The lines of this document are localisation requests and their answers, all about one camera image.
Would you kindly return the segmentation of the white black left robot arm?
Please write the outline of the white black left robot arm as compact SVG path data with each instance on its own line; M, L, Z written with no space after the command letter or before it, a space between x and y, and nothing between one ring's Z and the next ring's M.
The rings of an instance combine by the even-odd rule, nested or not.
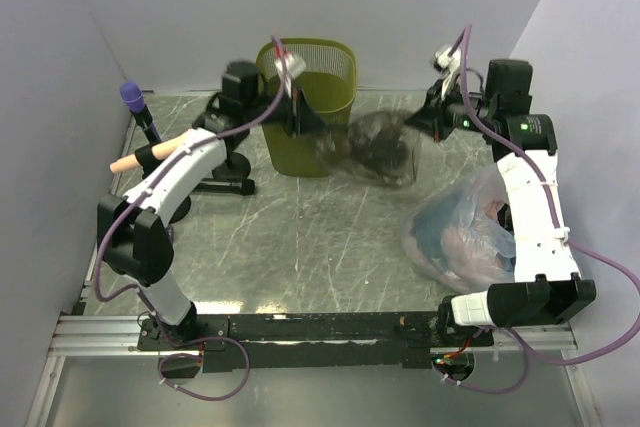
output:
M198 334L197 310L171 272L174 250L167 228L180 205L231 153L256 125L280 123L290 136L316 133L327 126L308 106L296 79L305 61L279 53L274 66L279 80L269 95L256 64L235 61L227 66L220 92L208 102L184 134L143 148L114 162L113 172L153 160L155 169L123 196L105 196L98 205L96 264L108 265L132 279L134 290L155 317L161 335L184 349Z

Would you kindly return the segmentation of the translucent bag with clothes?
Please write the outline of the translucent bag with clothes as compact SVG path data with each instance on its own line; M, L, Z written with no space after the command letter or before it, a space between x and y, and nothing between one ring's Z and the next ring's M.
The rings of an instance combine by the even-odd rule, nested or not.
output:
M409 211L399 237L413 269L460 294L512 283L513 233L499 223L508 207L495 164L463 176Z

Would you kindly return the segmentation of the grey translucent trash bag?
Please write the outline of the grey translucent trash bag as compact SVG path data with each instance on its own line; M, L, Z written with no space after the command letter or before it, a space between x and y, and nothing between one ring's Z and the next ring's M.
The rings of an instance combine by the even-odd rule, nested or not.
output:
M320 164L332 175L388 188L417 180L420 133L407 126L407 110L378 110L334 124L314 139Z

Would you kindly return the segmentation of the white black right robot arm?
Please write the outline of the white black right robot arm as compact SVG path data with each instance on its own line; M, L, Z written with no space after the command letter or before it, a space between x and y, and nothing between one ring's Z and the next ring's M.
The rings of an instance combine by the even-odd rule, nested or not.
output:
M479 327L563 324L595 300L568 244L551 119L530 110L533 69L494 59L480 91L462 89L456 60L408 125L443 141L455 129L483 135L494 162L456 181L404 218L400 238L417 270L451 289L436 313L441 341L458 345Z

